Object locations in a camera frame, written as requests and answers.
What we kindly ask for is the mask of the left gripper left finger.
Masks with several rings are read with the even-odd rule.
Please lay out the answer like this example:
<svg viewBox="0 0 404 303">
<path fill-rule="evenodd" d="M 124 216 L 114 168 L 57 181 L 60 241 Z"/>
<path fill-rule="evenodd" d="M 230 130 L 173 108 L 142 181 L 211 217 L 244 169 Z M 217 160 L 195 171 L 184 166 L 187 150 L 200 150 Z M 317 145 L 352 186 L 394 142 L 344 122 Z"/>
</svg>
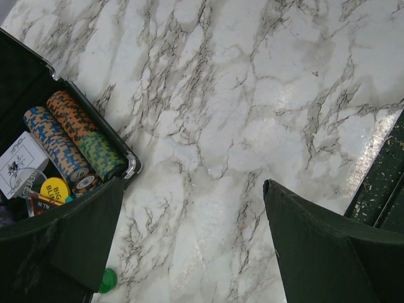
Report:
<svg viewBox="0 0 404 303">
<path fill-rule="evenodd" d="M 123 194 L 115 178 L 1 228 L 1 302 L 90 302 L 102 282 Z"/>
</svg>

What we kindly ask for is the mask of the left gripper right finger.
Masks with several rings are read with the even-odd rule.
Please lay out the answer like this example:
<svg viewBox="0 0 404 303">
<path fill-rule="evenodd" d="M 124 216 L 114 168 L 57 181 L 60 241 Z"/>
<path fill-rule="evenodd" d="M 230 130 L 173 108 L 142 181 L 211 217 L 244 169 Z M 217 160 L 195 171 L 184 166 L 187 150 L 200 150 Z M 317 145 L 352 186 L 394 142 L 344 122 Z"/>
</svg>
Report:
<svg viewBox="0 0 404 303">
<path fill-rule="evenodd" d="M 287 302 L 403 302 L 403 234 L 316 205 L 274 180 L 263 199 Z"/>
</svg>

